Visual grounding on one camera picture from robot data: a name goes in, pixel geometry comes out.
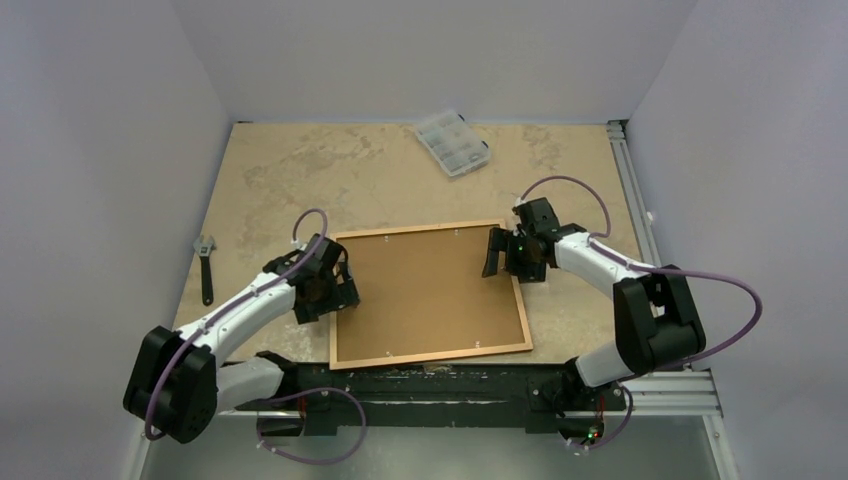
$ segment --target gray wall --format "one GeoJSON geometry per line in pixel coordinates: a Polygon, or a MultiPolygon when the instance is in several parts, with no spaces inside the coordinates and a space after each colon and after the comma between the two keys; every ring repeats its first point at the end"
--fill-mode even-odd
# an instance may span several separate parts
{"type": "Polygon", "coordinates": [[[167,0],[0,0],[0,478],[119,478],[229,129],[167,0]]]}
{"type": "MultiPolygon", "coordinates": [[[[710,363],[745,478],[845,478],[848,3],[699,0],[628,126],[667,261],[762,293],[710,363]]],[[[708,334],[751,302],[697,283],[708,334]]]]}
{"type": "Polygon", "coordinates": [[[246,120],[627,118],[695,0],[173,0],[246,120]]]}

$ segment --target wrench handle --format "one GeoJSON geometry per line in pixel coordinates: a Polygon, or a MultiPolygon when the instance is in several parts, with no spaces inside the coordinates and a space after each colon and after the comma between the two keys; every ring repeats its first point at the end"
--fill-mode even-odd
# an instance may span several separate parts
{"type": "Polygon", "coordinates": [[[212,267],[209,264],[209,257],[200,257],[200,282],[203,304],[208,307],[215,300],[212,294],[212,267]]]}

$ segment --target clear plastic container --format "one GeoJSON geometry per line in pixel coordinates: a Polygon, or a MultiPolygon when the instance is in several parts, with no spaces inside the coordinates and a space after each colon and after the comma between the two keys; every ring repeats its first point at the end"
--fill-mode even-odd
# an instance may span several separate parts
{"type": "Polygon", "coordinates": [[[418,140],[450,177],[473,172],[489,163],[489,146],[453,110],[415,125],[418,140]]]}

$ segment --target beige table surface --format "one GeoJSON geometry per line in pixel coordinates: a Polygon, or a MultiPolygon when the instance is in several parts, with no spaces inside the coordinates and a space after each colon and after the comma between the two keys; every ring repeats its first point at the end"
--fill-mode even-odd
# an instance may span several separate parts
{"type": "MultiPolygon", "coordinates": [[[[564,174],[598,190],[612,215],[606,243],[639,258],[603,126],[473,127],[489,144],[492,159],[476,172],[449,179],[410,125],[234,125],[203,224],[203,233],[213,235],[218,246],[211,256],[215,303],[201,303],[195,255],[175,326],[209,313],[244,288],[268,260],[289,252],[294,220],[309,207],[327,211],[330,232],[511,219],[515,198],[532,182],[564,174]]],[[[576,185],[549,182],[534,195],[547,196],[563,224],[603,228],[595,200],[576,185]]],[[[307,240],[320,220],[310,216],[301,228],[300,238],[307,240]]],[[[351,260],[355,268],[356,259],[351,260]]],[[[461,361],[564,362],[613,339],[612,303],[574,275],[549,270],[546,283],[521,290],[533,351],[461,361]]],[[[301,326],[288,313],[262,328],[231,360],[272,350],[295,362],[327,362],[328,331],[326,317],[301,326]]]]}

